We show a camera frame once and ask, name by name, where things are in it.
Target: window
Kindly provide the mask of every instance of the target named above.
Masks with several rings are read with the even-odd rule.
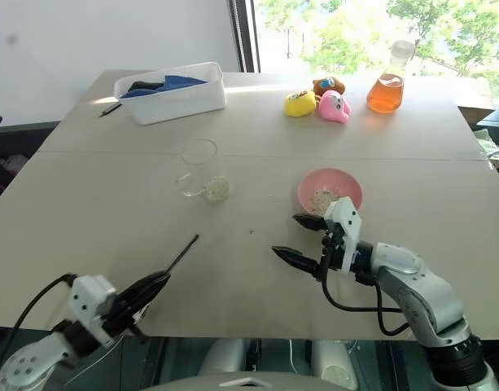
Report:
[[[499,103],[499,0],[254,0],[262,72],[381,72],[396,39],[407,72],[464,77]]]

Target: white table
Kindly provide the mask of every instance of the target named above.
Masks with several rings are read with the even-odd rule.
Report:
[[[329,166],[362,186],[362,239],[418,251],[457,289],[474,331],[499,338],[499,177],[441,86],[409,81],[401,109],[380,116],[364,106],[370,83],[349,78],[354,112],[342,126],[283,115],[284,95],[309,81],[228,73],[224,110],[149,126],[124,108],[97,118],[110,103],[95,100],[125,74],[104,73],[0,199],[0,325],[57,275],[104,274],[121,289],[199,233],[142,321],[148,334],[381,339],[373,314],[330,307],[319,283],[270,249],[319,257],[321,235],[291,215],[301,178]],[[196,137],[219,146],[216,165],[235,186],[225,203],[187,199],[173,182]],[[350,277],[331,273],[330,286],[349,305],[374,304],[373,290]],[[65,316],[64,292],[24,326]],[[389,326],[400,322],[390,316]]]
[[[352,107],[346,125],[316,113],[285,116],[284,97],[312,88],[308,79],[241,73],[225,74],[224,110],[148,126],[137,125],[124,108],[98,118],[110,103],[96,102],[110,98],[113,82],[130,73],[105,72],[40,151],[179,153],[189,139],[206,137],[226,156],[484,160],[446,85],[435,78],[409,79],[403,105],[393,115],[366,107],[373,80],[344,79]]]
[[[217,163],[236,192],[207,204],[178,193],[178,156],[36,154],[0,199],[0,325],[11,325],[57,275],[99,273],[124,288],[167,266],[199,233],[142,321],[149,335],[382,339],[373,314],[332,308],[319,283],[270,249],[289,245],[319,257],[321,234],[290,219],[300,211],[295,185],[311,169],[334,166],[362,185],[362,239],[418,251],[457,289],[473,330],[499,338],[499,177],[487,162],[221,156]],[[330,286],[342,302],[374,304],[373,289],[351,277],[331,273]],[[57,289],[24,325],[51,327],[65,300],[66,289]]]

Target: pen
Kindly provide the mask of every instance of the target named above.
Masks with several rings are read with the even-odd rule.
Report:
[[[109,108],[104,109],[103,112],[101,112],[100,116],[107,116],[108,114],[110,114],[111,112],[113,112],[114,110],[116,110],[117,108],[119,108],[120,106],[122,106],[121,103],[119,103],[119,102],[114,103]]]

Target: white wall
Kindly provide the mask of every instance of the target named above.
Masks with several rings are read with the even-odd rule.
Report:
[[[4,125],[59,121],[104,69],[238,71],[227,0],[0,0]]]

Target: orange liquid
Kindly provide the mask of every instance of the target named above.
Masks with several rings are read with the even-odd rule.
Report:
[[[394,112],[403,100],[403,79],[391,73],[383,74],[366,97],[375,112]]]

